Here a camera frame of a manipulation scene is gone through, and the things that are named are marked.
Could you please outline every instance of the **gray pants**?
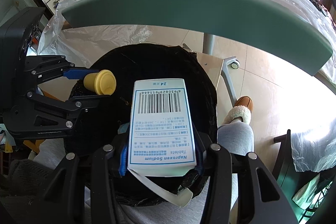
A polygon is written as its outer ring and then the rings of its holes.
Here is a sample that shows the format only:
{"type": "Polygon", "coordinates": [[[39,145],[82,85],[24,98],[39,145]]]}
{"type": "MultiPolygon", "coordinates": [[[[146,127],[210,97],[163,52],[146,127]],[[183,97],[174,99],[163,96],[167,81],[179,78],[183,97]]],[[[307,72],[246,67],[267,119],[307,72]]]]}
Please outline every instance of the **gray pants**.
{"type": "MultiPolygon", "coordinates": [[[[246,155],[254,150],[251,127],[234,120],[218,129],[218,143],[230,153],[246,155]]],[[[165,202],[156,206],[130,207],[122,205],[123,220],[131,224],[198,224],[201,220],[208,183],[199,196],[193,198],[184,208],[165,202]]],[[[237,174],[232,175],[231,208],[238,197],[237,174]]]]}

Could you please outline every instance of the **tile floor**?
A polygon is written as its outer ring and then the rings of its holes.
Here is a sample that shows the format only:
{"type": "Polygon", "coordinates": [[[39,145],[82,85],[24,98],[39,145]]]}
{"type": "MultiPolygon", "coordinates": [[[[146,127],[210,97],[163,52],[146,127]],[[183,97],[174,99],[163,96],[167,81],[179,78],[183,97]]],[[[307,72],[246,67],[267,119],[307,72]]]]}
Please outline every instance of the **tile floor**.
{"type": "MultiPolygon", "coordinates": [[[[151,26],[148,42],[177,46],[186,43],[202,52],[203,33],[168,27],[151,26]]],[[[333,119],[336,96],[314,77],[290,63],[251,46],[216,37],[213,54],[220,58],[237,56],[240,68],[230,68],[237,97],[248,95],[253,100],[251,127],[255,136],[255,151],[272,171],[279,144],[275,136],[303,132],[319,124],[321,119],[333,119]]],[[[218,124],[230,110],[230,100],[221,78],[217,88],[218,124]]]]}

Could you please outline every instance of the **caster wheel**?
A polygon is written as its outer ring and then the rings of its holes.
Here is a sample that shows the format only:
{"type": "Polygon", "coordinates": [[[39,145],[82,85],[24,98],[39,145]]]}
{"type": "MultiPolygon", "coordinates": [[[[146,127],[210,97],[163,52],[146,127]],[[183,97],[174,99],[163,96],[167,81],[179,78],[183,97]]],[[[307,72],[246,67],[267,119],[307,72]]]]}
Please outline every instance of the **caster wheel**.
{"type": "Polygon", "coordinates": [[[233,68],[233,69],[238,69],[239,66],[240,66],[240,63],[239,63],[238,60],[231,63],[231,68],[233,68]]]}

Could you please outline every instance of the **person's foot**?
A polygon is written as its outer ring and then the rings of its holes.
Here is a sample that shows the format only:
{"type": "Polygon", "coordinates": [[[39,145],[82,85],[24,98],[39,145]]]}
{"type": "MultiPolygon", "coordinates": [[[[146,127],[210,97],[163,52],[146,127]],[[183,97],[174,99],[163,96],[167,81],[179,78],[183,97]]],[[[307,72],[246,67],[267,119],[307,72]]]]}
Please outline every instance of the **person's foot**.
{"type": "Polygon", "coordinates": [[[240,118],[244,123],[250,124],[253,103],[250,97],[243,96],[237,100],[235,106],[226,115],[223,124],[228,124],[236,118],[240,118]]]}
{"type": "Polygon", "coordinates": [[[235,106],[245,106],[250,110],[251,113],[252,113],[252,110],[253,110],[253,102],[252,102],[251,98],[248,97],[248,96],[240,97],[237,100],[237,102],[235,103],[235,106]]]}

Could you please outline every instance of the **yellow cup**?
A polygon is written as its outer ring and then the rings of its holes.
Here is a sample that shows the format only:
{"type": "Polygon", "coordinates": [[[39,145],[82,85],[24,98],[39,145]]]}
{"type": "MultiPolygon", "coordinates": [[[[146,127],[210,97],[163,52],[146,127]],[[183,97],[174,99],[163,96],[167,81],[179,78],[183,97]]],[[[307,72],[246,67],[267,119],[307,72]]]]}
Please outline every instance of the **yellow cup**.
{"type": "Polygon", "coordinates": [[[104,69],[100,72],[86,75],[84,87],[97,95],[111,95],[117,87],[117,81],[112,72],[104,69]]]}

